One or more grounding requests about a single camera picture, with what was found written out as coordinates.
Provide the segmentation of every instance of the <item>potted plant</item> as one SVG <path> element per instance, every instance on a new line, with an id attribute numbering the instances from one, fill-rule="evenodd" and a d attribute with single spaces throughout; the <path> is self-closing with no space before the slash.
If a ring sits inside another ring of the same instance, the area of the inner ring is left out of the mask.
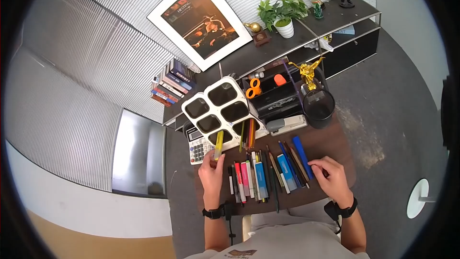
<path id="1" fill-rule="evenodd" d="M 261 0 L 257 10 L 268 30 L 272 31 L 274 25 L 284 38 L 294 35 L 292 19 L 305 17 L 309 12 L 303 0 L 277 0 L 273 5 L 270 5 L 270 0 Z"/>

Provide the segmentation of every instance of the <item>green bottle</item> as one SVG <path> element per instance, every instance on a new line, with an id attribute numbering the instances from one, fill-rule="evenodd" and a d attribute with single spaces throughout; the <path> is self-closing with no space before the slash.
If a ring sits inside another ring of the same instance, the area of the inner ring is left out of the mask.
<path id="1" fill-rule="evenodd" d="M 310 2 L 313 5 L 313 14 L 315 15 L 315 18 L 321 19 L 322 10 L 321 10 L 321 5 L 320 5 L 320 0 L 310 0 Z"/>

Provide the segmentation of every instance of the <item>calculator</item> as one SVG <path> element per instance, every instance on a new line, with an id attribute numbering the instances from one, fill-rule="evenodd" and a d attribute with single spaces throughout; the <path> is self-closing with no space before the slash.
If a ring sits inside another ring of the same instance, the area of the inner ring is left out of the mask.
<path id="1" fill-rule="evenodd" d="M 207 141 L 196 127 L 188 129 L 186 136 L 190 147 L 190 164 L 202 164 L 204 155 L 214 149 L 214 145 Z"/>

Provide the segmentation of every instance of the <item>calculator keypad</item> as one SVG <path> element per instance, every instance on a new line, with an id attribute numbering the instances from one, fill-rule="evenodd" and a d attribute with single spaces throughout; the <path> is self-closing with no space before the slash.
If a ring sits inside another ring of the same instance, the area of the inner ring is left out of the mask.
<path id="1" fill-rule="evenodd" d="M 214 149 L 214 146 L 210 144 L 204 137 L 197 139 L 195 141 L 189 142 L 190 146 L 190 163 L 201 164 L 204 159 L 204 155 L 208 151 Z"/>

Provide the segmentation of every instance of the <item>golden figure statue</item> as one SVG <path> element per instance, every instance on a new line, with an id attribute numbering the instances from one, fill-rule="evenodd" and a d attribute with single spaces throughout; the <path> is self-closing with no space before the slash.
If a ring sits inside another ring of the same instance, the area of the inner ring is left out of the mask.
<path id="1" fill-rule="evenodd" d="M 319 63 L 321 60 L 323 60 L 325 57 L 321 57 L 319 60 L 316 60 L 313 64 L 308 65 L 306 63 L 302 63 L 299 66 L 295 64 L 294 62 L 288 62 L 288 64 L 293 64 L 300 70 L 300 75 L 302 77 L 302 81 L 308 85 L 308 90 L 313 90 L 316 89 L 316 84 L 313 83 L 313 78 L 315 76 L 315 68 L 318 67 Z"/>

